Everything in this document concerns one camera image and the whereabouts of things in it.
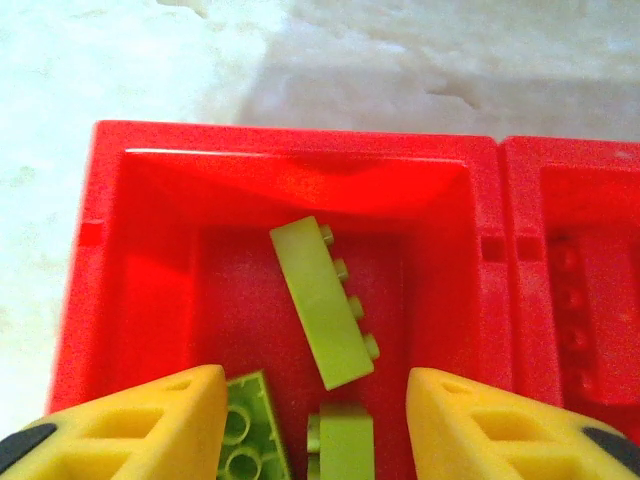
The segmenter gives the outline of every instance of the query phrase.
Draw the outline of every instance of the red plastic container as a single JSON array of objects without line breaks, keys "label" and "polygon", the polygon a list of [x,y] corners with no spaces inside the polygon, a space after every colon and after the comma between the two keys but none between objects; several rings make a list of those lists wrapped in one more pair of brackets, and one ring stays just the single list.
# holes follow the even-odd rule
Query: red plastic container
[{"label": "red plastic container", "polygon": [[[51,409],[202,363],[262,368],[298,478],[326,401],[373,415],[377,478],[415,478],[410,367],[513,386],[497,154],[482,137],[99,124]],[[329,393],[268,235],[310,214],[381,350]]]},{"label": "red plastic container", "polygon": [[518,393],[640,443],[640,145],[501,146]]}]

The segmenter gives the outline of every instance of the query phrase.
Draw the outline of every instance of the container compartment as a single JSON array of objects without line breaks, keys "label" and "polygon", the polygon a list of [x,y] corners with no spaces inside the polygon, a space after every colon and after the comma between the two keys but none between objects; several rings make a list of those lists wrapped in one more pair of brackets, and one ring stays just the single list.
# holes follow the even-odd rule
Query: container compartment
[{"label": "container compartment", "polygon": [[[512,389],[504,212],[481,137],[103,122],[52,390],[58,410],[202,363],[264,369],[294,474],[308,415],[373,416],[380,479],[415,478],[412,366]],[[375,372],[325,392],[269,229],[331,226]]]},{"label": "container compartment", "polygon": [[640,442],[640,146],[511,138],[502,154],[516,391]]}]

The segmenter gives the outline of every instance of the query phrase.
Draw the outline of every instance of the green duplo block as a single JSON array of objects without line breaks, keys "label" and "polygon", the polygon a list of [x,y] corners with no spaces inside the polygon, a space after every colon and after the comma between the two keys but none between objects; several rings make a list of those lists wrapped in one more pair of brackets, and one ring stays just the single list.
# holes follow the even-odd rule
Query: green duplo block
[{"label": "green duplo block", "polygon": [[322,406],[309,417],[308,480],[374,480],[373,419],[362,407]]},{"label": "green duplo block", "polygon": [[358,298],[347,298],[342,288],[348,273],[344,262],[334,262],[327,250],[333,243],[331,230],[307,217],[270,234],[325,388],[373,372],[378,345],[373,335],[360,333],[357,320],[364,312]]},{"label": "green duplo block", "polygon": [[269,390],[262,371],[227,383],[228,413],[219,480],[291,480]]}]

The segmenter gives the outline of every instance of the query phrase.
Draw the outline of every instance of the toy brick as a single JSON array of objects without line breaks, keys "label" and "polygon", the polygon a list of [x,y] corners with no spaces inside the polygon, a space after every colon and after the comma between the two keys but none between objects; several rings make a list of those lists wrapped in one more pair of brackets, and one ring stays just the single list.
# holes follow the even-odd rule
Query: toy brick
[{"label": "toy brick", "polygon": [[[225,386],[222,367],[205,365],[40,419],[0,442],[1,456],[8,460],[0,477],[214,478],[227,409]],[[25,435],[31,437],[27,448]],[[15,461],[9,458],[13,449]]]},{"label": "toy brick", "polygon": [[229,413],[217,478],[290,480],[291,472],[262,371],[227,384]]},{"label": "toy brick", "polygon": [[419,480],[637,480],[640,449],[610,426],[456,375],[414,368],[407,421]]},{"label": "toy brick", "polygon": [[359,406],[326,405],[309,417],[308,480],[373,480],[373,419]]},{"label": "toy brick", "polygon": [[380,352],[371,334],[360,333],[357,320],[364,312],[357,297],[347,298],[342,288],[348,273],[327,250],[331,230],[307,217],[270,233],[325,388],[373,372],[372,359]]}]

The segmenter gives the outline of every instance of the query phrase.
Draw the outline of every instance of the green block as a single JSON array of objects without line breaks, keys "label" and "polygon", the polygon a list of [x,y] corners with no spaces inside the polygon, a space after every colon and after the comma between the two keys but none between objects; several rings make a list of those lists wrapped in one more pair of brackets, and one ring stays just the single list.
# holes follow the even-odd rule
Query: green block
[{"label": "green block", "polygon": [[270,234],[325,388],[373,372],[378,345],[373,335],[360,333],[357,320],[364,312],[358,298],[347,298],[342,288],[348,273],[342,260],[329,255],[329,227],[307,217]]},{"label": "green block", "polygon": [[322,406],[309,417],[307,480],[374,480],[373,419],[362,407]]},{"label": "green block", "polygon": [[217,478],[291,480],[262,371],[227,382],[229,393]]}]

